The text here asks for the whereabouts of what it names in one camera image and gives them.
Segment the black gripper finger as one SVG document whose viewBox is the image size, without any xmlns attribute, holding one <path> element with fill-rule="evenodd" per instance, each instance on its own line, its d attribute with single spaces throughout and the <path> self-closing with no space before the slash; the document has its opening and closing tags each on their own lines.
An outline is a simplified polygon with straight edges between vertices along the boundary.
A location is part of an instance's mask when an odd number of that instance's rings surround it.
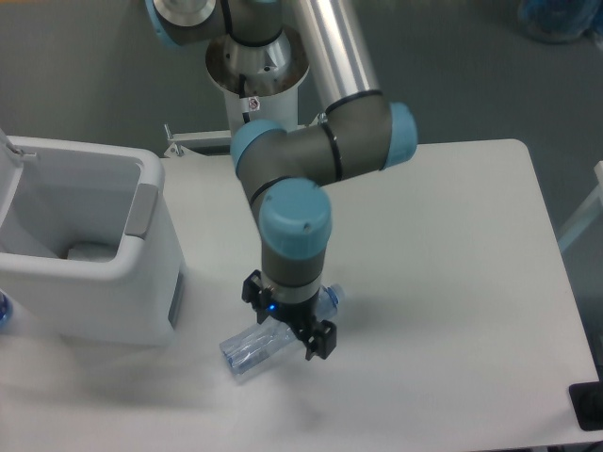
<svg viewBox="0 0 603 452">
<path fill-rule="evenodd" d="M 243 281 L 241 298 L 252 307 L 256 314 L 256 323 L 261 325 L 267 318 L 267 306 L 263 296 L 261 272 L 258 269 Z"/>
<path fill-rule="evenodd" d="M 337 345 L 337 326 L 329 320 L 314 321 L 308 328 L 301 330 L 300 340 L 306 349 L 306 361 L 315 357 L 326 360 Z"/>
</svg>

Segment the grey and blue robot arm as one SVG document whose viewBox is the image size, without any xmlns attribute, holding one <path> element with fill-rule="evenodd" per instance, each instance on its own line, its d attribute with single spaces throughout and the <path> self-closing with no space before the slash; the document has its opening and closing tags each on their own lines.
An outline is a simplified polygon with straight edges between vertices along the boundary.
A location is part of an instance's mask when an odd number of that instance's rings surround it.
<svg viewBox="0 0 603 452">
<path fill-rule="evenodd" d="M 412 113 L 383 96 L 350 1 L 295 1 L 295 28 L 278 1 L 149 1 L 146 9 L 170 44 L 207 41 L 207 70 L 236 96 L 230 155 L 262 247 L 244 301 L 259 321 L 285 323 L 308 357 L 328 357 L 337 329 L 317 313 L 333 225 L 324 188 L 410 160 Z M 252 99 L 295 90 L 308 73 L 323 120 L 287 128 L 280 114 L 252 107 Z"/>
</svg>

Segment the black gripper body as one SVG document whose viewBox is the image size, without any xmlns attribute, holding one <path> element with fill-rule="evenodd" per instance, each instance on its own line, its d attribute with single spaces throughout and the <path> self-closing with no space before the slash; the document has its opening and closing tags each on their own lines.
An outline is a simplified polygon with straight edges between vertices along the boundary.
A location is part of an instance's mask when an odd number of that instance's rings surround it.
<svg viewBox="0 0 603 452">
<path fill-rule="evenodd" d="M 268 318 L 285 323 L 302 342 L 313 342 L 320 325 L 316 316 L 319 282 L 299 287 L 262 283 L 261 323 Z"/>
</svg>

